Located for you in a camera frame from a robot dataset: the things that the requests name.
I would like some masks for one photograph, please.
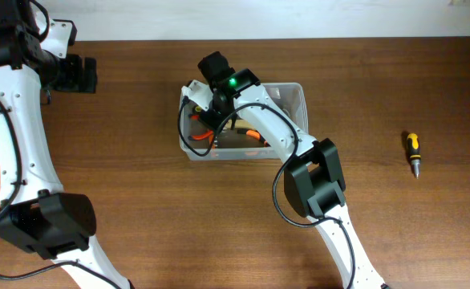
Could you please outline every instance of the white wall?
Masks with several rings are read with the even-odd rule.
[[[40,0],[79,40],[470,35],[464,0]]]

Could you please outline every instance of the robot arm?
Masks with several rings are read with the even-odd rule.
[[[327,139],[318,142],[304,133],[272,101],[250,70],[235,72],[219,52],[204,58],[198,67],[209,85],[194,80],[188,87],[182,88],[182,94],[203,109],[200,121],[213,131],[219,131],[224,118],[245,107],[237,111],[238,116],[251,123],[286,164],[285,194],[296,213],[312,222],[334,218],[343,224],[350,242],[337,222],[321,222],[315,226],[337,264],[343,286],[354,289],[386,288],[383,278],[365,254],[349,219],[343,195],[346,185],[334,144]],[[294,155],[295,137],[289,125],[274,112],[256,104],[272,108],[292,124],[298,137]],[[309,172],[307,166],[311,163],[318,167]],[[354,264],[351,249],[354,251]]]
[[[41,39],[39,32],[46,30]],[[73,22],[34,14],[28,0],[0,0],[0,103],[6,109],[0,107],[0,204],[8,211],[0,215],[0,238],[56,264],[72,263],[63,269],[81,288],[133,288],[98,244],[89,199],[63,192],[47,147],[41,88],[95,91],[95,60],[85,59],[83,67],[80,57],[67,54],[75,36]],[[8,202],[18,180],[16,148],[22,182]]]

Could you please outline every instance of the brown table surface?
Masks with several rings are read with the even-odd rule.
[[[76,43],[98,60],[98,91],[53,94],[48,145],[136,288],[342,285],[317,231],[276,213],[279,161],[191,162],[180,150],[180,88],[216,50],[262,82],[303,86],[310,134],[338,146],[352,221],[389,285],[470,288],[470,38]],[[419,180],[404,131],[421,140]],[[48,264],[0,239],[3,274]],[[77,286],[55,270],[0,287]]]

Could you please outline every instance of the plastic bin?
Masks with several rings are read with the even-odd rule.
[[[303,131],[308,133],[308,115],[306,113],[305,96],[299,83],[263,83],[267,93],[274,103]],[[187,104],[181,116],[182,133],[187,139],[190,135],[199,135],[206,132],[206,127],[197,120],[191,120],[188,114],[195,106],[193,102]],[[185,147],[180,140],[181,149],[187,153],[191,161],[221,161],[221,160],[254,160],[278,158],[272,147],[264,148],[257,140],[240,135],[234,131],[225,131],[217,137],[219,147],[212,149],[205,157],[199,157]],[[187,142],[199,153],[208,148],[208,140]]]

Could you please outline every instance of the yellow tool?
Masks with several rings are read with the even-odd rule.
[[[420,175],[420,143],[419,137],[410,133],[406,139],[407,148],[408,148],[408,157],[410,158],[411,168],[416,178],[419,178]]]

